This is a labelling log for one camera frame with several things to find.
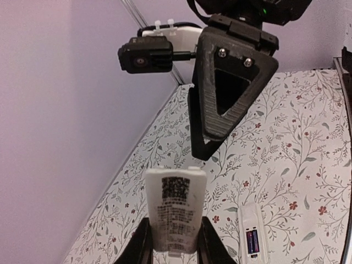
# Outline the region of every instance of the floral pattern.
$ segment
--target floral pattern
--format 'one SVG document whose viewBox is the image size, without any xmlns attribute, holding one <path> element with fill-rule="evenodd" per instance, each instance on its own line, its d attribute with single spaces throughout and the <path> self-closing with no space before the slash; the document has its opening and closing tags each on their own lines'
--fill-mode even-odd
<svg viewBox="0 0 352 264">
<path fill-rule="evenodd" d="M 237 208 L 261 206 L 272 263 L 337 264 L 351 193 L 350 136 L 335 70 L 277 73 L 208 162 L 192 158 L 180 86 L 104 194 L 65 264 L 112 264 L 147 216 L 147 168 L 199 166 L 208 184 L 203 214 L 241 263 Z M 196 263 L 182 255 L 183 264 Z M 155 254 L 155 263 L 169 263 Z"/>
</svg>

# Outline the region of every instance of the screw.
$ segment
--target screw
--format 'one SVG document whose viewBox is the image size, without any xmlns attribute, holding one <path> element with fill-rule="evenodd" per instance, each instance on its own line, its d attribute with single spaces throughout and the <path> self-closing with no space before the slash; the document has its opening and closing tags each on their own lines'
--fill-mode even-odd
<svg viewBox="0 0 352 264">
<path fill-rule="evenodd" d="M 243 65 L 245 65 L 245 67 L 249 68 L 249 67 L 251 67 L 253 65 L 253 60 L 251 58 L 247 58 L 244 61 Z"/>
<path fill-rule="evenodd" d="M 226 55 L 227 55 L 226 54 L 226 49 L 224 49 L 224 48 L 219 49 L 218 55 L 219 55 L 220 58 L 225 58 Z"/>
</svg>

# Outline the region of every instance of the camera lens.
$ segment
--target camera lens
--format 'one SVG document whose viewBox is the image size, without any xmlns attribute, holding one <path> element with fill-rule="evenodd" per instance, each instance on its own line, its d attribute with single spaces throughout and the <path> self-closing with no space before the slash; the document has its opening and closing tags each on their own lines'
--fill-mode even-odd
<svg viewBox="0 0 352 264">
<path fill-rule="evenodd" d="M 146 58 L 139 57 L 135 58 L 133 63 L 136 67 L 145 67 L 148 64 L 148 61 Z"/>
</svg>

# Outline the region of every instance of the purple wall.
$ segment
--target purple wall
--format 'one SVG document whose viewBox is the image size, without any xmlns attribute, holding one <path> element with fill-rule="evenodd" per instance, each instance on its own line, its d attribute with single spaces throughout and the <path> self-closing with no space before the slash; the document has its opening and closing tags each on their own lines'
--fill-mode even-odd
<svg viewBox="0 0 352 264">
<path fill-rule="evenodd" d="M 285 27 L 265 25 L 264 30 L 280 39 L 280 50 L 275 54 L 279 71 L 306 70 L 332 66 L 332 58 L 340 55 L 344 40 L 343 8 L 346 0 L 313 0 L 302 18 Z M 186 0 L 133 0 L 148 23 L 169 18 L 201 24 L 189 9 Z M 190 82 L 192 67 L 176 63 L 183 77 Z"/>
<path fill-rule="evenodd" d="M 2 1 L 0 263 L 59 264 L 175 88 L 122 73 L 120 1 Z"/>
</svg>

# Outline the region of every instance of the battery compartment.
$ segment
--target battery compartment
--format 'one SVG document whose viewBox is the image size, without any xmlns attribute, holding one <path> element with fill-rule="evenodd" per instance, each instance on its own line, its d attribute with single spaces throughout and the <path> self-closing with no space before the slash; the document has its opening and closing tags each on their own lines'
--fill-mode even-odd
<svg viewBox="0 0 352 264">
<path fill-rule="evenodd" d="M 246 229 L 246 240 L 248 254 L 250 255 L 252 260 L 257 259 L 260 253 L 260 248 L 258 231 L 256 227 L 253 227 L 252 230 L 250 230 L 249 228 Z"/>
</svg>

